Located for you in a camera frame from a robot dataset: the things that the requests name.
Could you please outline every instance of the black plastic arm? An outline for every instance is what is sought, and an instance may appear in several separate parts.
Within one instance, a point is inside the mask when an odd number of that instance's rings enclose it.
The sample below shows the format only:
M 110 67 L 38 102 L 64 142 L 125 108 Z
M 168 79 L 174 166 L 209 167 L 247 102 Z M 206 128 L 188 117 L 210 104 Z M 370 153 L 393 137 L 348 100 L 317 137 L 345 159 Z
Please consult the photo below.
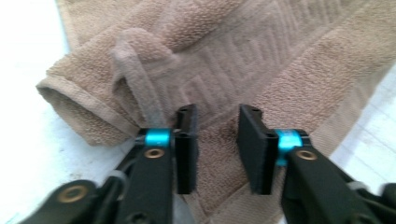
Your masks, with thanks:
M 174 129 L 177 173 L 177 193 L 190 194 L 196 185 L 198 160 L 198 110 L 186 105 L 177 111 Z
M 237 145 L 250 188 L 257 194 L 271 194 L 279 138 L 262 123 L 260 109 L 250 105 L 239 108 Z

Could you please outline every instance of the white surface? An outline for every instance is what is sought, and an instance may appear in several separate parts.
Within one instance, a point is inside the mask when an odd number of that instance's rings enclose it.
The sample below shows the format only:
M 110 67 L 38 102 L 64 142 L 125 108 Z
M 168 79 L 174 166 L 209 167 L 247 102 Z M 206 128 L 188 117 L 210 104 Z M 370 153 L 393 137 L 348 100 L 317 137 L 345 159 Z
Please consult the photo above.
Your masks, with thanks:
M 17 223 L 63 183 L 102 183 L 131 142 L 88 146 L 35 89 L 67 52 L 53 0 L 2 2 L 0 27 L 0 223 Z
M 17 223 L 48 194 L 75 179 L 100 184 L 130 148 L 90 147 L 37 93 L 45 71 L 67 52 L 53 0 L 5 1 L 0 6 L 0 223 Z M 332 155 L 374 192 L 396 182 L 396 68 Z

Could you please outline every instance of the brown towel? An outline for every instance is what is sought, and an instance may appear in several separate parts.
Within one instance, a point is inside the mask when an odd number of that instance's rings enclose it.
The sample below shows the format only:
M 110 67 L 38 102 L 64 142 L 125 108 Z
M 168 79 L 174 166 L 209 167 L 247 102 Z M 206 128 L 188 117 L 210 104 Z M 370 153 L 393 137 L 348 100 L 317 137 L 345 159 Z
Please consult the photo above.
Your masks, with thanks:
M 271 127 L 306 129 L 329 154 L 396 59 L 395 10 L 391 0 L 141 1 L 37 87 L 93 145 L 197 103 L 198 190 L 185 197 L 197 222 L 272 223 L 282 175 L 275 195 L 250 195 L 237 105 L 262 108 Z

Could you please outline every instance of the towel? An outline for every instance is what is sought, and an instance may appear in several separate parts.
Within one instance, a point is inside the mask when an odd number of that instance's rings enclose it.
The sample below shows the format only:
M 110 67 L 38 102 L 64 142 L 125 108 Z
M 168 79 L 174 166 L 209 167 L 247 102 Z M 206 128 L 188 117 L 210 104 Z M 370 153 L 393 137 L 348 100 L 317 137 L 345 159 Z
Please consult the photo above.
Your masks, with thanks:
M 284 171 L 273 195 L 250 194 L 238 104 L 263 109 L 271 128 L 307 130 L 329 155 L 396 59 L 395 12 L 391 0 L 135 2 L 37 87 L 92 145 L 167 126 L 176 108 L 198 104 L 198 186 L 184 197 L 195 220 L 274 223 Z

